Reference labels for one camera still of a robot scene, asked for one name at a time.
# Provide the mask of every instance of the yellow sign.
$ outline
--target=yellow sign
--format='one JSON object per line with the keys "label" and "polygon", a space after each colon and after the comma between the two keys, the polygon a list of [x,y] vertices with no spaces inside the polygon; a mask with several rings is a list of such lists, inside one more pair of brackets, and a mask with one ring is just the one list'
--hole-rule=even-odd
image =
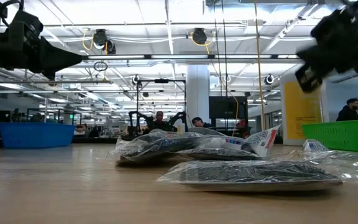
{"label": "yellow sign", "polygon": [[284,90],[287,138],[305,139],[302,124],[321,123],[318,91],[303,93],[298,82],[287,82]]}

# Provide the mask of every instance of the green plastic bin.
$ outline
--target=green plastic bin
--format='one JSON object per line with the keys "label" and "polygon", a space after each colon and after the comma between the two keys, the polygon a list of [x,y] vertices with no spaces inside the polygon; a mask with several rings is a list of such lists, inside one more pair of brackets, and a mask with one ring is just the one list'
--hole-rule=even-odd
{"label": "green plastic bin", "polygon": [[358,121],[304,124],[307,139],[315,139],[329,149],[358,151]]}

